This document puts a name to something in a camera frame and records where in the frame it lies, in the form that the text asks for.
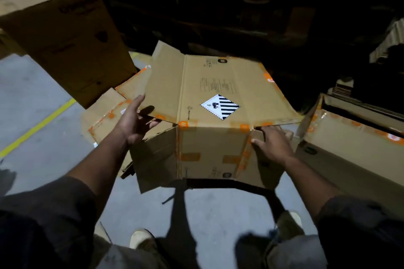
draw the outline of left hand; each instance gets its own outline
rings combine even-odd
[[[139,143],[147,131],[160,123],[160,120],[151,121],[153,118],[150,116],[139,115],[138,109],[144,99],[144,95],[137,96],[114,128],[125,134],[128,145]]]

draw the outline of concrete floor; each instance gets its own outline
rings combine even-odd
[[[0,98],[3,149],[70,97],[30,57],[11,55],[0,61]],[[83,159],[93,146],[80,135],[82,111],[75,103],[5,157],[0,164],[0,193],[37,188]],[[306,234],[317,232],[286,174],[276,194],[287,210],[300,215]],[[184,192],[182,185],[141,195],[136,176],[116,180],[100,220],[115,244],[128,246],[132,232],[144,227],[178,263],[206,269],[252,264],[259,268],[255,246],[265,246],[268,231],[274,228],[270,207],[261,195],[220,188]]]

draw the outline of right hand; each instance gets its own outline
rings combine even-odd
[[[259,139],[252,139],[251,142],[260,147],[267,158],[285,166],[288,158],[296,157],[287,136],[279,126],[261,129],[265,134],[265,142]]]

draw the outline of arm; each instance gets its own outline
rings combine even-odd
[[[264,154],[285,167],[286,173],[292,179],[311,218],[315,219],[322,207],[331,198],[341,192],[321,175],[296,158],[289,141],[279,127],[262,127],[265,142],[253,139]]]
[[[150,117],[142,117],[137,113],[144,98],[138,96],[111,133],[67,173],[67,176],[82,181],[95,194],[97,219],[105,208],[129,146],[140,142],[146,132],[158,124],[158,121],[150,121]]]

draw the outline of hazard label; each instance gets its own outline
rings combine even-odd
[[[233,101],[223,97],[220,94],[217,94],[206,100],[201,104],[205,109],[209,112],[215,114],[221,120],[225,120],[229,115],[234,113],[240,106]]]

